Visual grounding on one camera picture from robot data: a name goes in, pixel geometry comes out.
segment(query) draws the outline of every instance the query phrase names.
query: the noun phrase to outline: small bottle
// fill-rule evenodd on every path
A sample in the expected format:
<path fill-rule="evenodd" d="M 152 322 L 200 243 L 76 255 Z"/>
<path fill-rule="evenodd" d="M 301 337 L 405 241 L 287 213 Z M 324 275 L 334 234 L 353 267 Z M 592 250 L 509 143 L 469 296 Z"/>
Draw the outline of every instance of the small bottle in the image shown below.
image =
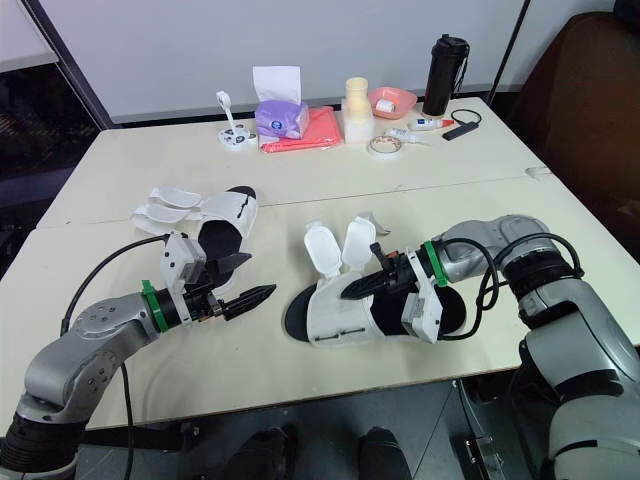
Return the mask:
<path fill-rule="evenodd" d="M 346 82 L 346 98 L 342 100 L 345 143 L 368 143 L 374 136 L 374 119 L 367 98 L 369 82 L 353 77 Z"/>
<path fill-rule="evenodd" d="M 444 118 L 416 118 L 409 123 L 409 128 L 419 132 L 428 132 L 429 130 L 450 127 L 454 123 L 453 120 L 445 120 Z"/>
<path fill-rule="evenodd" d="M 462 38 L 445 34 L 438 39 L 431 49 L 431 67 L 422 104 L 424 116 L 444 115 L 457 83 L 461 83 L 464 78 L 468 57 L 469 44 Z"/>

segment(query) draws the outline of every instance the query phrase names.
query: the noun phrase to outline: pink bowl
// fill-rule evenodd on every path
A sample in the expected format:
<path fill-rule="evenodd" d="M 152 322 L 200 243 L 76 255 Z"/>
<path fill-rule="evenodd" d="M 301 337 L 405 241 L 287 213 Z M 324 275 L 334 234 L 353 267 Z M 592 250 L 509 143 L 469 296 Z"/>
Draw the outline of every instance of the pink bowl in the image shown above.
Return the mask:
<path fill-rule="evenodd" d="M 397 120 L 404 117 L 407 112 L 411 110 L 411 107 L 413 107 L 418 101 L 418 97 L 415 93 L 393 87 L 376 88 L 372 92 L 369 92 L 368 97 L 369 102 L 371 102 L 371 107 L 373 108 L 373 114 L 377 117 L 390 118 L 391 120 Z M 378 100 L 381 98 L 393 102 L 396 106 L 395 110 L 393 112 L 381 112 L 380 110 L 376 110 L 376 103 L 378 103 Z"/>

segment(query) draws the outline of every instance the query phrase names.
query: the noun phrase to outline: brown chair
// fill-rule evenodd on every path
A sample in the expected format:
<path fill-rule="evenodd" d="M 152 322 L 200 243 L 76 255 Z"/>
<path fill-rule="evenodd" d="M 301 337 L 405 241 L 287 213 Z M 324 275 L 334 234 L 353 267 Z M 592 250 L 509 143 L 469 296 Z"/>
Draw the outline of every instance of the brown chair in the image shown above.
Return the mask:
<path fill-rule="evenodd" d="M 506 122 L 640 262 L 640 32 L 571 18 Z"/>

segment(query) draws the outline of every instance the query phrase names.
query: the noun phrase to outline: metal pole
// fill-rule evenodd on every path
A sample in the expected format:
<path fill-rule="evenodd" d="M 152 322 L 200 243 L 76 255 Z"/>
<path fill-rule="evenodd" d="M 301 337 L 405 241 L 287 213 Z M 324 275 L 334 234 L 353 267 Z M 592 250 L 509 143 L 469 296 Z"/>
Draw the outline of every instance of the metal pole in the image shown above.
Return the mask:
<path fill-rule="evenodd" d="M 59 62 L 56 64 L 58 70 L 91 117 L 91 120 L 93 120 L 93 123 L 95 123 L 100 130 L 118 128 L 118 126 L 111 121 L 107 110 L 102 103 L 100 103 L 98 96 L 82 74 L 80 67 L 78 67 L 78 64 L 71 56 L 71 52 L 69 52 L 69 49 L 62 41 L 62 38 L 44 11 L 44 8 L 42 8 L 42 5 L 40 5 L 40 2 L 38 0 L 22 0 L 22 5 L 40 32 L 42 32 L 51 49 L 58 56 Z"/>
<path fill-rule="evenodd" d="M 520 27 L 522 27 L 522 22 L 524 20 L 524 16 L 527 14 L 527 10 L 529 9 L 529 4 L 531 0 L 524 0 L 522 4 L 522 8 L 520 9 L 520 14 L 518 15 L 518 19 L 516 20 L 516 24 L 513 27 L 513 32 L 511 33 L 511 38 L 509 39 L 509 43 L 507 44 L 507 49 L 504 52 L 504 56 L 502 57 L 502 62 L 500 62 L 500 68 L 498 68 L 498 73 L 496 73 L 496 78 L 493 80 L 493 86 L 491 87 L 491 91 L 487 96 L 487 105 L 491 106 L 493 103 L 493 97 L 496 96 L 496 89 L 498 88 L 498 83 L 500 83 L 500 77 L 502 77 L 502 72 L 504 72 L 504 67 L 507 65 L 507 60 L 509 60 L 509 55 L 511 55 L 511 50 L 513 49 L 513 45 L 516 43 L 516 38 L 518 37 L 518 33 L 520 33 Z"/>

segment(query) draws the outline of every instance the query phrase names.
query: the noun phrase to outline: green ring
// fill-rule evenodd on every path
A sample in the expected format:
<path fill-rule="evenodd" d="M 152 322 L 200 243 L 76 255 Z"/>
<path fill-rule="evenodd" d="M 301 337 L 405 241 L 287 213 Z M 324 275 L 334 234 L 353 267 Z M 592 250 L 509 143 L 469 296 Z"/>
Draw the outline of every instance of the green ring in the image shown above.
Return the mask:
<path fill-rule="evenodd" d="M 430 240 L 427 240 L 424 242 L 424 248 L 427 251 L 427 255 L 429 255 L 429 260 L 433 267 L 433 274 L 436 276 L 436 285 L 439 287 L 446 287 L 447 276 L 442 270 L 442 264 L 440 263 L 440 259 L 438 258 L 438 254 L 436 253 L 433 243 Z"/>
<path fill-rule="evenodd" d="M 160 329 L 161 332 L 166 332 L 169 330 L 167 325 L 167 321 L 162 314 L 162 310 L 160 309 L 160 303 L 156 297 L 156 289 L 153 288 L 151 282 L 149 280 L 142 281 L 142 295 L 144 295 L 147 299 L 147 303 L 149 303 L 149 307 L 151 307 L 151 313 L 153 314 L 153 319 L 156 322 L 156 325 Z"/>

